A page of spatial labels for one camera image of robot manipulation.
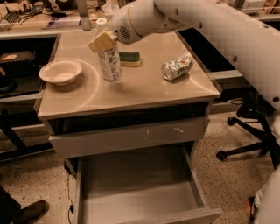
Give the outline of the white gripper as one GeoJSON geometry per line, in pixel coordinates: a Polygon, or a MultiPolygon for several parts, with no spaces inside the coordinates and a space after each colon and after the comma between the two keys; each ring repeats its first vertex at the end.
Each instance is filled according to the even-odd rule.
{"type": "Polygon", "coordinates": [[[115,47],[116,41],[130,45],[153,33],[173,32],[182,23],[164,15],[153,0],[136,0],[120,8],[109,22],[112,31],[103,31],[88,46],[94,52],[115,47]]]}

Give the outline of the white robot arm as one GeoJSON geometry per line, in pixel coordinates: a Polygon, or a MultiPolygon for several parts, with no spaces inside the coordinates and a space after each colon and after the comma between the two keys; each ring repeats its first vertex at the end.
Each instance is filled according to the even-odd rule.
{"type": "Polygon", "coordinates": [[[89,47],[103,52],[183,25],[201,33],[273,107],[269,123],[278,137],[280,32],[220,0],[136,0],[115,12],[89,47]]]}

